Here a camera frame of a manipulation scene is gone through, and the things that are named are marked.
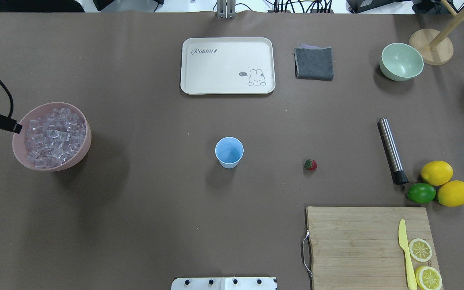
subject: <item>cup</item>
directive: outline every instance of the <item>cup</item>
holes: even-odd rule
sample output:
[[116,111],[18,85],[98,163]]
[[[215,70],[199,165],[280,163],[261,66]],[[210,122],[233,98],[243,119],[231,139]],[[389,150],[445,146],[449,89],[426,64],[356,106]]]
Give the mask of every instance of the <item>cup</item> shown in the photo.
[[217,142],[214,152],[221,166],[231,169],[236,167],[243,157],[244,148],[238,139],[225,137]]

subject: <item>white tray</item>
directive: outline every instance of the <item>white tray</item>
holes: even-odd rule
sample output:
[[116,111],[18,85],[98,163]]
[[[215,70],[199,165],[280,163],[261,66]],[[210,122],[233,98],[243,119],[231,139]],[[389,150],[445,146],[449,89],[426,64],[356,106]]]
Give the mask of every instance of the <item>white tray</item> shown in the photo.
[[266,94],[275,88],[273,46],[266,38],[189,38],[182,45],[186,94]]

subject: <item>lemon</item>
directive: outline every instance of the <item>lemon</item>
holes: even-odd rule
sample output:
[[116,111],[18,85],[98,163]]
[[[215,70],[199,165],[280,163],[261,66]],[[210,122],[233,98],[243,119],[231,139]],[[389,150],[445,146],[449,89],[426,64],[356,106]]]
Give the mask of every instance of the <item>lemon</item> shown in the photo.
[[419,262],[427,262],[431,259],[433,250],[426,240],[416,238],[409,242],[409,253],[415,260]]
[[416,283],[423,290],[440,290],[442,280],[440,272],[429,266],[421,266],[416,269]]
[[445,183],[440,189],[436,199],[445,206],[459,206],[464,204],[464,182],[453,180]]
[[432,161],[424,165],[420,176],[422,179],[433,185],[438,186],[447,183],[453,176],[454,171],[450,164],[445,161]]

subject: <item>lemon slice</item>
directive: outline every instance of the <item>lemon slice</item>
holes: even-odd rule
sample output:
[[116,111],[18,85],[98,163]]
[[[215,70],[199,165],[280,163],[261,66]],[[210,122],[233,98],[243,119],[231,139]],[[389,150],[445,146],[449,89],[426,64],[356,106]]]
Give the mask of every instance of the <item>lemon slice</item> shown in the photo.
[[443,285],[440,272],[429,266],[416,269],[416,282],[423,290],[440,290]]
[[416,238],[409,242],[409,253],[415,260],[427,262],[431,259],[433,250],[426,240]]

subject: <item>metal handle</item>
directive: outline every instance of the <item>metal handle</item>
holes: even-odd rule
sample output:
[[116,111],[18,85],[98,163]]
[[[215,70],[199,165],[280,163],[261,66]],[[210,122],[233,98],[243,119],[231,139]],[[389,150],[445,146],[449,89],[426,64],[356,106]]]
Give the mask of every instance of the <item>metal handle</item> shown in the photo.
[[307,269],[307,272],[309,272],[309,277],[313,277],[313,272],[309,269],[307,264],[305,263],[305,251],[304,251],[304,243],[305,240],[309,239],[309,230],[307,230],[307,233],[305,234],[304,240],[302,240],[302,261],[304,261],[304,266]]
[[398,156],[398,151],[396,150],[395,141],[392,134],[392,129],[390,129],[390,124],[388,119],[382,118],[377,123],[379,126],[379,131],[381,132],[381,138],[383,140],[384,149],[391,167],[391,174],[394,180],[394,184],[402,185],[406,184],[409,181],[407,180],[406,174],[402,167],[402,162]]

